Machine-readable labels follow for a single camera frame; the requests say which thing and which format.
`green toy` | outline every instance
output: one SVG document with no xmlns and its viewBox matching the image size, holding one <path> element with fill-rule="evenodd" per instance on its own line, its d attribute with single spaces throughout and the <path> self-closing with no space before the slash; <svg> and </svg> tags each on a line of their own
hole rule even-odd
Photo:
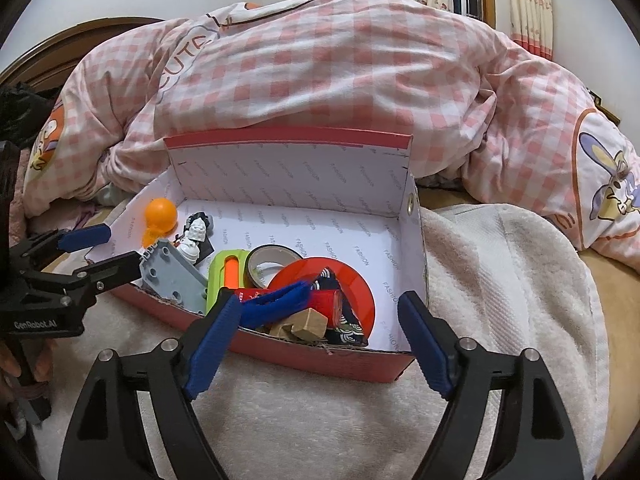
<svg viewBox="0 0 640 480">
<path fill-rule="evenodd" d="M 209 283 L 207 283 L 206 313 L 218 299 L 218 291 L 226 286 L 228 288 L 245 288 L 244 270 L 249 251 L 235 249 L 220 251 L 216 254 L 209 266 Z"/>
</svg>

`orange foam dart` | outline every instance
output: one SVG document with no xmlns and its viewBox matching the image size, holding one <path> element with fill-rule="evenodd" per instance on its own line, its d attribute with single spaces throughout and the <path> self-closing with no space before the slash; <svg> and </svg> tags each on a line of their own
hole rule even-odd
<svg viewBox="0 0 640 480">
<path fill-rule="evenodd" d="M 142 236 L 142 246 L 147 248 L 175 229 L 178 210 L 171 200 L 155 198 L 145 208 L 146 230 Z"/>
<path fill-rule="evenodd" d="M 226 288 L 238 288 L 238 272 L 240 263 L 234 256 L 230 256 L 225 260 L 225 286 Z"/>
</svg>

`white towel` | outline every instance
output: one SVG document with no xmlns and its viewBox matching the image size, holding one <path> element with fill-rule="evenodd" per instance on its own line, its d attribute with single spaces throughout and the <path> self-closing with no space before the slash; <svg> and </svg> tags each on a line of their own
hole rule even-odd
<svg viewBox="0 0 640 480">
<path fill-rule="evenodd" d="M 459 336 L 518 354 L 540 350 L 577 437 L 585 476 L 607 423 L 604 318 L 587 267 L 569 241 L 513 206 L 456 206 L 424 214 L 430 308 Z M 79 266 L 79 256 L 59 272 Z M 53 415 L 36 432 L 45 478 L 55 479 L 62 441 L 84 378 L 103 348 L 151 350 L 175 330 L 103 295 L 82 337 L 62 340 L 52 382 Z M 148 394 L 143 420 L 160 476 L 174 478 Z M 499 396 L 492 395 L 469 479 L 491 445 Z M 394 384 L 326 378 L 229 353 L 208 392 L 193 403 L 204 434 L 232 480 L 404 480 L 415 472 L 444 412 L 416 364 Z"/>
</svg>

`metal screw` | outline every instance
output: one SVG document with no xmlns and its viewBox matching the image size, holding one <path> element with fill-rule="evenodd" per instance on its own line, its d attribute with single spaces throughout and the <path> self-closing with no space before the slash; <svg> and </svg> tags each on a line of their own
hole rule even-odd
<svg viewBox="0 0 640 480">
<path fill-rule="evenodd" d="M 107 348 L 106 350 L 102 350 L 98 354 L 98 359 L 102 362 L 110 361 L 112 357 L 113 357 L 113 350 L 111 350 L 110 348 Z"/>
<path fill-rule="evenodd" d="M 478 343 L 475 339 L 471 339 L 470 337 L 463 337 L 460 340 L 460 348 L 464 348 L 465 350 L 475 350 L 478 348 Z"/>
<path fill-rule="evenodd" d="M 178 348 L 178 341 L 176 339 L 165 339 L 160 343 L 160 348 L 165 352 L 173 352 Z"/>
<path fill-rule="evenodd" d="M 529 361 L 537 361 L 540 359 L 540 352 L 538 352 L 535 348 L 527 348 L 524 351 L 524 357 L 526 357 Z"/>
</svg>

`orange ping pong ball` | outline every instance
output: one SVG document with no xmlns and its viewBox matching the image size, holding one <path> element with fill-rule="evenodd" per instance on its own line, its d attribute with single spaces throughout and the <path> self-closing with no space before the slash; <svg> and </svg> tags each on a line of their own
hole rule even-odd
<svg viewBox="0 0 640 480">
<path fill-rule="evenodd" d="M 178 222 L 178 210 L 171 200 L 155 198 L 145 209 L 146 226 L 162 234 L 173 231 Z"/>
</svg>

